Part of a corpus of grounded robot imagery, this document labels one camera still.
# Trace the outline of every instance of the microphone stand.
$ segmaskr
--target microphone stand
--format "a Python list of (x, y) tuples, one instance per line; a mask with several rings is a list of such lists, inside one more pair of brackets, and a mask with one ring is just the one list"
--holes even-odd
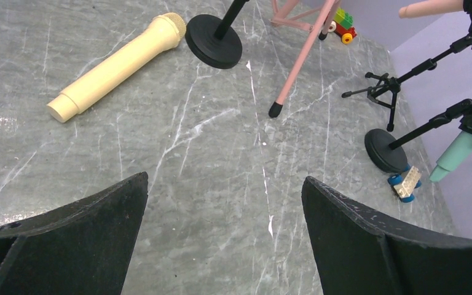
[(234, 0), (223, 20), (200, 14), (189, 21), (187, 45), (199, 60), (217, 69), (230, 69), (238, 64), (243, 46), (231, 25), (246, 2), (249, 0)]
[(398, 140), (389, 132), (373, 129), (364, 136), (366, 152), (372, 162), (384, 172), (402, 173), (408, 159), (402, 145), (413, 140), (431, 129), (448, 124), (453, 119), (463, 116), (459, 128), (472, 134), (472, 100), (465, 99), (446, 109), (446, 112), (431, 118), (421, 127), (409, 132)]
[[(401, 91), (401, 84), (412, 77), (415, 77), (419, 74), (424, 73), (425, 71), (434, 70), (437, 67), (437, 62), (439, 60), (442, 60), (443, 58), (447, 57), (448, 55), (452, 53), (459, 53), (468, 47), (471, 47), (472, 49), (472, 0), (464, 0), (464, 11), (470, 15), (470, 19), (471, 19), (471, 25), (468, 30), (468, 34), (465, 37), (453, 42), (450, 45), (448, 50), (444, 51), (443, 53), (437, 55), (434, 58), (429, 58), (428, 60), (419, 64), (418, 66), (411, 69), (408, 73), (402, 75), (399, 78), (389, 77), (388, 73), (378, 76), (371, 72), (368, 72), (364, 76), (367, 79), (373, 78), (375, 80), (378, 80), (378, 83), (376, 86), (364, 88), (357, 91), (345, 92), (341, 95), (341, 97), (346, 98), (354, 94), (366, 92), (366, 97), (371, 102), (377, 103), (380, 106), (384, 106), (385, 108), (390, 109), (390, 118), (388, 120), (388, 125), (386, 127), (386, 130), (388, 130), (389, 132), (392, 132), (394, 128), (393, 119), (395, 116), (395, 106), (397, 104), (397, 95)], [(388, 91), (391, 92), (391, 104), (385, 103), (377, 99), (377, 97), (381, 96), (382, 94)]]

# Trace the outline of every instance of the microphone head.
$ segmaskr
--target microphone head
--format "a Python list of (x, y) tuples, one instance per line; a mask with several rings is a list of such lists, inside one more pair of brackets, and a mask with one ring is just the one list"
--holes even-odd
[(165, 17), (175, 24), (175, 27), (178, 30), (178, 34), (180, 35), (180, 39), (182, 39), (186, 35), (186, 22), (184, 22), (181, 16), (174, 12), (169, 12), (167, 14), (161, 15), (161, 17)]

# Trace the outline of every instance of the marble floor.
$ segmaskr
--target marble floor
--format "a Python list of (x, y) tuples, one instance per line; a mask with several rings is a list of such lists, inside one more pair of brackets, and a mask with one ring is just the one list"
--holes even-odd
[[(454, 233), (424, 174), (399, 202), (363, 146), (388, 109), (342, 92), (390, 72), (386, 50), (360, 35), (317, 41), (283, 113), (267, 115), (307, 33), (270, 25), (270, 1), (248, 2), (233, 27), (241, 62), (201, 63), (183, 41), (65, 124), (46, 103), (140, 34), (158, 14), (223, 16), (230, 0), (0, 0), (0, 224), (98, 192), (139, 171), (149, 201), (124, 294), (321, 294), (301, 205), (311, 175), (403, 221)], [(400, 100), (395, 136), (415, 128)]]

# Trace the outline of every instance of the microphone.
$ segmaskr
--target microphone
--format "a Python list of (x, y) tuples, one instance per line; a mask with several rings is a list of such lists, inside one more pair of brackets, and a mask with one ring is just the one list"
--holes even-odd
[(437, 160), (437, 166), (430, 174), (430, 181), (435, 183), (455, 170), (472, 152), (472, 134), (460, 132), (450, 146)]
[(399, 10), (400, 18), (424, 17), (463, 11), (464, 0), (428, 0), (410, 4)]
[(176, 48), (185, 33), (186, 24), (178, 14), (153, 18), (142, 34), (64, 88), (47, 105), (49, 113), (61, 123), (82, 114), (155, 56)]

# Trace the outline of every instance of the green microphone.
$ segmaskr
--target green microphone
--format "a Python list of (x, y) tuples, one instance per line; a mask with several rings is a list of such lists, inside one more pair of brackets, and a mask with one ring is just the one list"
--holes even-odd
[(460, 132), (455, 140), (437, 160), (437, 166), (431, 172), (430, 181), (437, 182), (454, 171), (472, 152), (472, 134)]

